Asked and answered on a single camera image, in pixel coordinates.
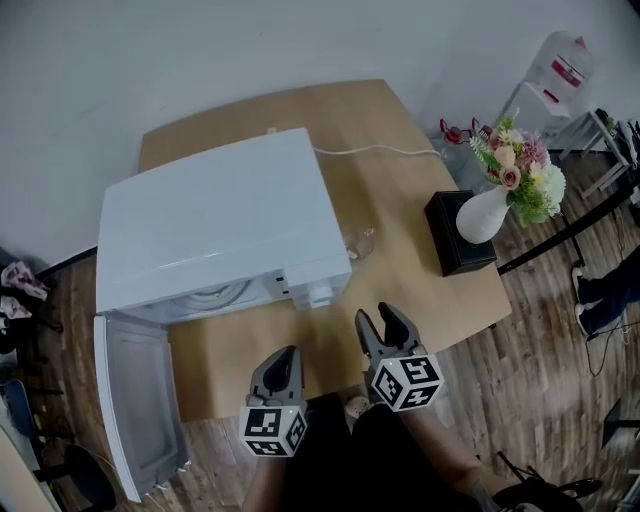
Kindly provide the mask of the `white ribbed vase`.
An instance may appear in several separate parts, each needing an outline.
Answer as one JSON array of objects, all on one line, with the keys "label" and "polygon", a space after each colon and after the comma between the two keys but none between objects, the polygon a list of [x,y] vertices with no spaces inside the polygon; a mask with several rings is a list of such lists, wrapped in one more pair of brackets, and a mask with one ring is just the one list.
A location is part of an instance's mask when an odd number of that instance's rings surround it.
[{"label": "white ribbed vase", "polygon": [[473,196],[461,206],[456,216],[456,228],[464,240],[479,245],[497,234],[509,210],[508,193],[504,186],[496,186]]}]

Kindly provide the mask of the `white microwave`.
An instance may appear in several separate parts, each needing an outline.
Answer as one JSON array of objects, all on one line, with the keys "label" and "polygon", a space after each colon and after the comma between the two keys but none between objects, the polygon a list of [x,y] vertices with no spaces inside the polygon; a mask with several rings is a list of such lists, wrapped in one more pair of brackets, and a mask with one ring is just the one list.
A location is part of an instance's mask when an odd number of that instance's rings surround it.
[{"label": "white microwave", "polygon": [[[288,299],[324,307],[351,266],[308,132],[261,135],[109,187],[97,252],[94,351],[115,471],[141,502],[189,465],[168,328]],[[216,311],[175,300],[250,280]]]}]

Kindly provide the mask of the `artificial flower bouquet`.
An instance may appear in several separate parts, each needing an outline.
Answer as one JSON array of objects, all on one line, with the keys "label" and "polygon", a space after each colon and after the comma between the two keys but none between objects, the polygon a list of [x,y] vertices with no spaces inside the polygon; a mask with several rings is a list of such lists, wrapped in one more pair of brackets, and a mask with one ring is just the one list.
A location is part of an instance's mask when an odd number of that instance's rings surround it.
[{"label": "artificial flower bouquet", "polygon": [[541,137],[516,128],[513,117],[499,118],[492,129],[494,147],[470,147],[486,179],[509,190],[507,204],[520,224],[539,224],[558,215],[566,178]]}]

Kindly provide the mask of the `clear glass mug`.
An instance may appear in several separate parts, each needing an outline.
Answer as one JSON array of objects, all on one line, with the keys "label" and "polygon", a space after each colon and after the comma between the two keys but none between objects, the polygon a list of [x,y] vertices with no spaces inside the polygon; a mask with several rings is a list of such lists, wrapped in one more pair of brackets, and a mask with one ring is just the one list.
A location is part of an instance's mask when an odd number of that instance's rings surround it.
[{"label": "clear glass mug", "polygon": [[374,228],[345,228],[342,231],[343,242],[350,260],[363,260],[373,251],[376,242]]}]

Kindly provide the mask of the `white metal frame table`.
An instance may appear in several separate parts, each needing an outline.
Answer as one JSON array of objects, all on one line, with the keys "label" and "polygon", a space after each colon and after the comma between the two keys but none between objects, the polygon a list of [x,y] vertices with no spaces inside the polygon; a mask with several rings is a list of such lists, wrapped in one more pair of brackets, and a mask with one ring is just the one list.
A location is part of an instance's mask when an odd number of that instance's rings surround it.
[{"label": "white metal frame table", "polygon": [[610,123],[609,120],[608,115],[600,109],[588,111],[565,127],[552,143],[555,151],[559,152],[560,162],[571,154],[585,158],[600,145],[604,145],[613,155],[612,166],[580,193],[582,199],[589,198],[596,191],[603,192],[628,171],[636,170],[640,164],[640,138],[634,122]]}]

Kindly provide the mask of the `dark blue chair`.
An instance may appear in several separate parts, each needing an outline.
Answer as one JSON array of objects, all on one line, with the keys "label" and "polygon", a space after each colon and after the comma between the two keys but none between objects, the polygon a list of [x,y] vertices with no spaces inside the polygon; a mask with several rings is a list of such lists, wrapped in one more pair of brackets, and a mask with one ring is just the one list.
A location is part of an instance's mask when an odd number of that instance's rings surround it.
[{"label": "dark blue chair", "polygon": [[18,379],[9,380],[0,385],[0,394],[5,399],[16,430],[28,439],[38,439],[40,437],[39,428],[31,411],[24,384]]}]

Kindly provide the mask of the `pale floral cloth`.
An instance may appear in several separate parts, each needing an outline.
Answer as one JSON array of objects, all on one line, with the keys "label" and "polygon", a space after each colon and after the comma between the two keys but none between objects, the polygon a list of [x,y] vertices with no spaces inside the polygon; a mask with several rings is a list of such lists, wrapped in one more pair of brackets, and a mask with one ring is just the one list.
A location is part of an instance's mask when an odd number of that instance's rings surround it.
[{"label": "pale floral cloth", "polygon": [[23,261],[0,269],[0,314],[9,320],[31,318],[46,302],[50,289]]}]

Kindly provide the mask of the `wooden table with white legs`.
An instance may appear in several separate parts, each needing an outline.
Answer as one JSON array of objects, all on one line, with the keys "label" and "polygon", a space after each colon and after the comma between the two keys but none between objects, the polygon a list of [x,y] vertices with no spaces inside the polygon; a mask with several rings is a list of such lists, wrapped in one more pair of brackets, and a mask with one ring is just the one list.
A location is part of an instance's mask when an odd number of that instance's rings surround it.
[{"label": "wooden table with white legs", "polygon": [[210,109],[146,133],[139,168],[265,134],[304,127],[340,226],[374,228],[372,253],[354,266],[331,306],[299,311],[279,301],[173,326],[169,331],[177,401],[186,422],[236,415],[254,369],[278,349],[299,347],[305,395],[352,387],[368,365],[354,326],[380,302],[406,314],[437,352],[508,316],[494,266],[443,277],[424,207],[454,186],[430,142],[382,80],[277,92]]}]

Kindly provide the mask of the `black metal frame stand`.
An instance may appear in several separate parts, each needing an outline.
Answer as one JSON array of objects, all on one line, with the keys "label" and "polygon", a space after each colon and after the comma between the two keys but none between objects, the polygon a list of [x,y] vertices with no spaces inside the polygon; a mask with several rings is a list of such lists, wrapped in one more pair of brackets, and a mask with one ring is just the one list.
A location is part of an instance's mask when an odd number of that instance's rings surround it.
[{"label": "black metal frame stand", "polygon": [[534,246],[532,249],[526,251],[520,256],[504,263],[497,268],[499,275],[509,273],[520,266],[530,262],[531,260],[541,256],[542,254],[550,251],[565,241],[575,238],[578,234],[591,227],[593,224],[602,220],[605,216],[610,214],[616,208],[618,208],[627,198],[629,198],[633,189],[640,185],[640,175],[636,176],[630,183],[621,186],[611,196],[606,198],[602,203],[594,207],[591,211],[584,216],[577,219],[575,222],[567,224],[564,229],[551,236],[544,242]]}]

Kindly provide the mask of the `person's left forearm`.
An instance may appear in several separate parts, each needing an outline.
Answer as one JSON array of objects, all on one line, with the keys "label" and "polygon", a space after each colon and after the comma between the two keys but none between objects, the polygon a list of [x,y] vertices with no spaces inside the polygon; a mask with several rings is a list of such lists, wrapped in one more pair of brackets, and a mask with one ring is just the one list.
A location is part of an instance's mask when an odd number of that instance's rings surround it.
[{"label": "person's left forearm", "polygon": [[244,498],[242,512],[300,512],[302,493],[295,458],[260,457]]}]

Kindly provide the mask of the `black tissue box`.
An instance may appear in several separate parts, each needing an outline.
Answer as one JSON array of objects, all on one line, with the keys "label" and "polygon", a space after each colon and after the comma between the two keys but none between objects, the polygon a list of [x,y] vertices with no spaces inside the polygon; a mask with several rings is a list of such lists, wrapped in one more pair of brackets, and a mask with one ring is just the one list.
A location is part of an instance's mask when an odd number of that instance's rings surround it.
[{"label": "black tissue box", "polygon": [[472,244],[457,230],[456,218],[471,191],[438,191],[424,207],[443,277],[480,270],[494,263],[491,242]]}]

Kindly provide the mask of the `black office chair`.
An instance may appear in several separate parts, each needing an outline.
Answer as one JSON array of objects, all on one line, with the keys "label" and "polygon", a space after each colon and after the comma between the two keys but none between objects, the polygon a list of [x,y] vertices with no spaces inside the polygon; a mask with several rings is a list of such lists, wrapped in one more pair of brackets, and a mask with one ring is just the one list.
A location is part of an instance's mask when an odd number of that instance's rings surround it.
[{"label": "black office chair", "polygon": [[66,447],[64,462],[42,467],[33,472],[38,482],[50,482],[69,477],[90,506],[80,512],[109,512],[116,506],[116,496],[109,478],[95,458],[74,444]]},{"label": "black office chair", "polygon": [[[0,269],[15,261],[23,260],[16,259],[0,246]],[[48,298],[40,307],[39,311],[31,318],[9,320],[0,314],[0,354],[2,355],[9,354],[13,351],[21,355],[27,350],[30,350],[36,358],[39,358],[39,331],[46,328],[57,334],[63,332],[61,322],[53,318],[53,306],[50,303],[50,295],[56,288],[57,282],[49,278],[41,280],[36,275],[35,277],[50,289]]]}]

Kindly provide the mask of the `person's right forearm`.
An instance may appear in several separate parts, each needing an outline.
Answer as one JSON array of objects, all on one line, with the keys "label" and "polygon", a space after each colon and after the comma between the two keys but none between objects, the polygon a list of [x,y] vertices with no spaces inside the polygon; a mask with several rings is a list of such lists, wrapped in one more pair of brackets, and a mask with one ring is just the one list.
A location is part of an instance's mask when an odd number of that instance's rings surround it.
[{"label": "person's right forearm", "polygon": [[398,413],[436,474],[451,487],[468,491],[484,469],[477,457],[428,408]]}]

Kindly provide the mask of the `white water dispenser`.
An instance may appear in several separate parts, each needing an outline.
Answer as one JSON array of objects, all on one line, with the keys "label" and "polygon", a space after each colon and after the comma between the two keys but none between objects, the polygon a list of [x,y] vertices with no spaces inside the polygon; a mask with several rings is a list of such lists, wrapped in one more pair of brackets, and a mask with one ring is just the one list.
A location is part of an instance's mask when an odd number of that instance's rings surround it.
[{"label": "white water dispenser", "polygon": [[553,141],[571,121],[565,104],[555,102],[527,81],[519,84],[500,116],[513,117],[516,128],[537,133],[546,142]]}]

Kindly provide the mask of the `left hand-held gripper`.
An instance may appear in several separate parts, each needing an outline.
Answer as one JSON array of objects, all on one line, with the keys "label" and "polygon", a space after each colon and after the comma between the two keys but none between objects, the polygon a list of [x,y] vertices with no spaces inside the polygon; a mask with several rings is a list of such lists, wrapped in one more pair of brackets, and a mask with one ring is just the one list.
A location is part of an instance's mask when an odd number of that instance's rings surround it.
[{"label": "left hand-held gripper", "polygon": [[[256,457],[293,457],[307,432],[307,401],[302,399],[304,373],[301,353],[287,346],[271,354],[254,371],[251,394],[239,416],[239,437]],[[262,397],[281,394],[287,400]]]}]

